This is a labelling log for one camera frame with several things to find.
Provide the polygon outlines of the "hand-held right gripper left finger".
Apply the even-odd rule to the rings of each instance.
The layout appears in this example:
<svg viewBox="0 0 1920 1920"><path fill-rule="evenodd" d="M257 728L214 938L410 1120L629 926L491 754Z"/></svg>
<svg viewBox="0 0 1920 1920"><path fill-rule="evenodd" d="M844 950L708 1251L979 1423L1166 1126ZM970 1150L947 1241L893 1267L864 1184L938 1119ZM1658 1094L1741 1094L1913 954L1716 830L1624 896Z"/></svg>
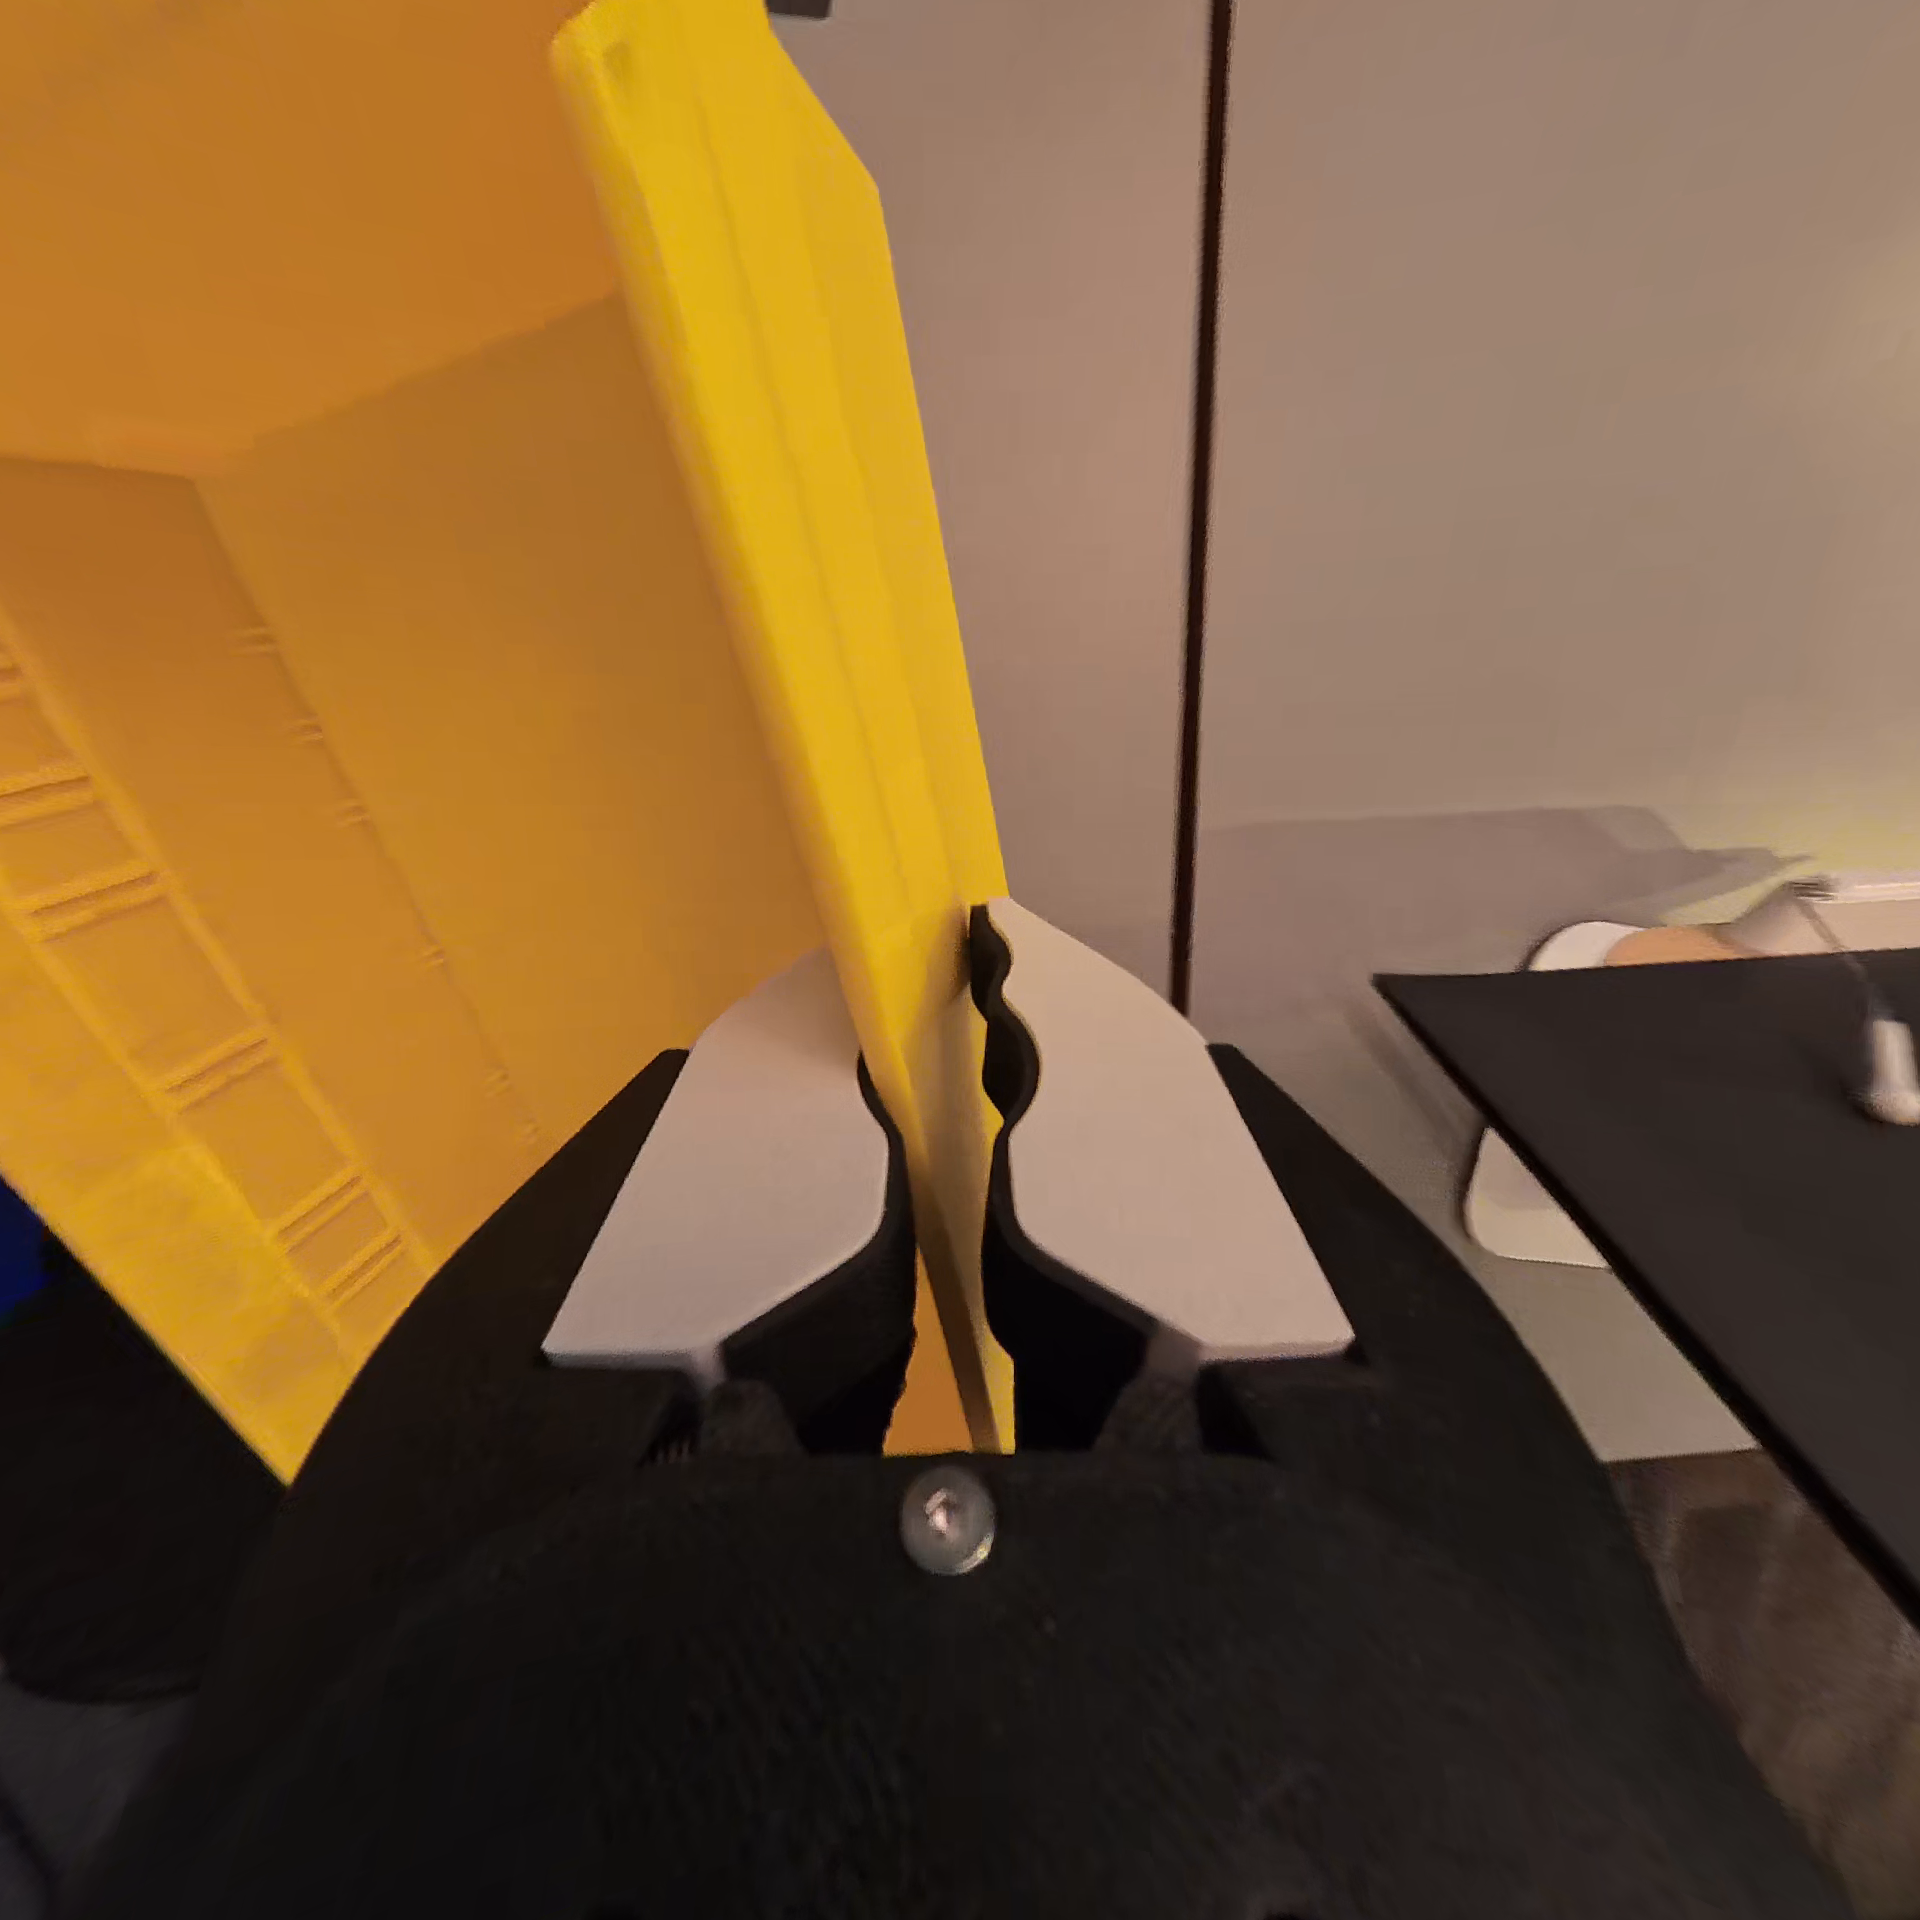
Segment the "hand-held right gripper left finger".
<svg viewBox="0 0 1920 1920"><path fill-rule="evenodd" d="M696 1040L544 1356L672 1375L892 1364L916 1302L902 1179L817 950Z"/></svg>

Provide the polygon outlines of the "blue plastic box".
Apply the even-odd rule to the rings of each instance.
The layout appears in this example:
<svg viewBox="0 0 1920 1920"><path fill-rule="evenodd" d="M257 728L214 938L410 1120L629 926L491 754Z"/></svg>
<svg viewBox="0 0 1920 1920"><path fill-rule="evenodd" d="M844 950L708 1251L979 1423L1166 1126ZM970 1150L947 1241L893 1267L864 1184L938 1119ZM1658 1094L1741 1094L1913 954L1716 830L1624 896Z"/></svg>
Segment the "blue plastic box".
<svg viewBox="0 0 1920 1920"><path fill-rule="evenodd" d="M43 1294L50 1247L53 1236L33 1206L3 1183L3 1323Z"/></svg>

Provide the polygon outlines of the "yellow plastic box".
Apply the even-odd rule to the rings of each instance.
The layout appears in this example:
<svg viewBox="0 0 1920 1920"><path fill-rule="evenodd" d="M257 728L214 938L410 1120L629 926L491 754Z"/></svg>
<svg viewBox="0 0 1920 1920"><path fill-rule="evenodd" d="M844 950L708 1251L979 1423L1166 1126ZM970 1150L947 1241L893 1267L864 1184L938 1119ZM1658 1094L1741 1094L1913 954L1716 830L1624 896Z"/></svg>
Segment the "yellow plastic box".
<svg viewBox="0 0 1920 1920"><path fill-rule="evenodd" d="M779 6L4 6L4 1183L283 1481L813 950L984 1448L1006 890L881 195Z"/></svg>

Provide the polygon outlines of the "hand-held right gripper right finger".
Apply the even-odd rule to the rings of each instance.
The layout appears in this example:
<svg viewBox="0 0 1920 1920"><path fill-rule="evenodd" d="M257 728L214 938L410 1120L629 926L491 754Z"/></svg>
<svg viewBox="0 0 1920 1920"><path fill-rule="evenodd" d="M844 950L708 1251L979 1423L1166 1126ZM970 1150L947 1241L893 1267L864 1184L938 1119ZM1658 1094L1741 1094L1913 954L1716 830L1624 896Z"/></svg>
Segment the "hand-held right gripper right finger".
<svg viewBox="0 0 1920 1920"><path fill-rule="evenodd" d="M1346 1354L1353 1323L1188 1019L1008 896L973 911L970 961L1014 1251L1157 1364Z"/></svg>

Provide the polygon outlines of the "white rounded base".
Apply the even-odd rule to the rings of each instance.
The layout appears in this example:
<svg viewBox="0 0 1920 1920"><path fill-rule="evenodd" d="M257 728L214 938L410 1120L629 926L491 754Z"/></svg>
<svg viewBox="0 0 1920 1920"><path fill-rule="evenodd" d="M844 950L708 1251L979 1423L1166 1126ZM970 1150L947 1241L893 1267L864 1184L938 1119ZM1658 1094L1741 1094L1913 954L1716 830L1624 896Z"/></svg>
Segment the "white rounded base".
<svg viewBox="0 0 1920 1920"><path fill-rule="evenodd" d="M1579 921L1537 944L1524 969L1636 969L1819 954L1833 928L1817 908L1817 900L1784 887L1726 924L1642 928ZM1494 1129L1481 1134L1462 1193L1462 1227L1483 1252L1529 1264L1605 1270L1592 1240L1549 1201Z"/></svg>

